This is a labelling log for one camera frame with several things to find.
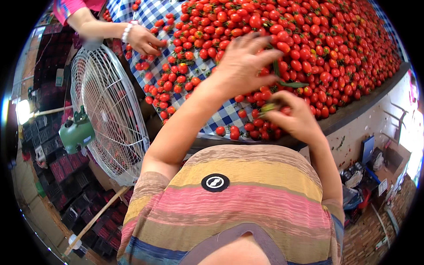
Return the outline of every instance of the white bracelet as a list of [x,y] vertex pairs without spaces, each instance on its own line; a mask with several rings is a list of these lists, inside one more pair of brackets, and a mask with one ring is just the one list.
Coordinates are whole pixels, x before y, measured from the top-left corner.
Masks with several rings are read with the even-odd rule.
[[122,42],[127,43],[128,33],[130,32],[132,26],[138,24],[139,22],[137,20],[132,20],[130,23],[128,23],[127,27],[124,29],[124,33],[122,33]]

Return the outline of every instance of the white wire grille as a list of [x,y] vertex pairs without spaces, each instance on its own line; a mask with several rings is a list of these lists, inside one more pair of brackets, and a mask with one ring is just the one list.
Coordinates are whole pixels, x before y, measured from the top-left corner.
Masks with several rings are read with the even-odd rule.
[[149,138],[128,76],[114,53],[102,45],[81,48],[72,62],[74,111],[84,109],[96,133],[88,148],[119,185],[134,185]]

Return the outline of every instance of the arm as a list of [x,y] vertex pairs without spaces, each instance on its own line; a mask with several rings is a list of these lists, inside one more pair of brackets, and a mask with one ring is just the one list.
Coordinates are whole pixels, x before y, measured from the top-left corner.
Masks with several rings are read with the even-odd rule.
[[226,100],[276,81],[274,75],[258,77],[257,73],[282,53],[267,50],[255,55],[269,41],[256,36],[249,34],[231,42],[217,71],[195,89],[160,130],[145,154],[142,173],[155,171],[171,180],[197,133]]
[[[87,7],[76,10],[68,17],[66,22],[68,22],[68,24],[82,37],[103,39],[120,39],[128,25],[126,22],[114,23],[99,21],[91,14],[91,11]],[[149,30],[140,25],[132,26],[128,34],[128,43],[134,50],[143,55],[160,54],[151,44],[157,47],[165,46],[165,44],[153,36]]]
[[330,151],[327,139],[305,101],[287,91],[273,94],[272,100],[280,101],[290,107],[290,116],[279,111],[270,111],[266,117],[294,138],[308,144],[311,165],[322,184],[322,200],[335,199],[343,205],[342,182]]
[[322,184],[322,200],[337,199],[343,205],[343,189],[340,174],[334,162],[327,139],[321,133],[321,140],[309,144],[311,165]]
[[113,23],[97,20],[90,9],[82,7],[66,20],[82,37],[120,39],[128,23]]

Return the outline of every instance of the circular logo patch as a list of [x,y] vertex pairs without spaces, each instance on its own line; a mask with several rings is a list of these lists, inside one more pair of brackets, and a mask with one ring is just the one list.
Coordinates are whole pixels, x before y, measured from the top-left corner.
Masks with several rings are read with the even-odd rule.
[[210,192],[223,191],[230,185],[230,180],[218,173],[207,175],[202,179],[202,187]]

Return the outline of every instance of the hand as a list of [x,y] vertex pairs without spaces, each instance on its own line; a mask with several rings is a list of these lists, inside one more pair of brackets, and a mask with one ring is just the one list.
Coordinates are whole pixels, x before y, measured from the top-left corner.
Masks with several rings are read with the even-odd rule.
[[231,41],[216,72],[211,75],[211,79],[222,84],[215,86],[218,93],[230,99],[279,79],[275,75],[258,76],[262,67],[283,56],[283,52],[274,49],[258,53],[269,40],[269,37],[259,37],[258,33],[251,33]]
[[291,110],[290,116],[277,110],[266,112],[265,117],[271,122],[310,146],[326,141],[320,126],[303,99],[288,91],[280,91],[273,94],[270,100],[284,103]]
[[151,44],[157,47],[165,46],[160,40],[158,40],[150,30],[140,25],[133,25],[127,37],[128,43],[131,47],[142,55],[153,54],[159,55],[160,52],[153,48]]

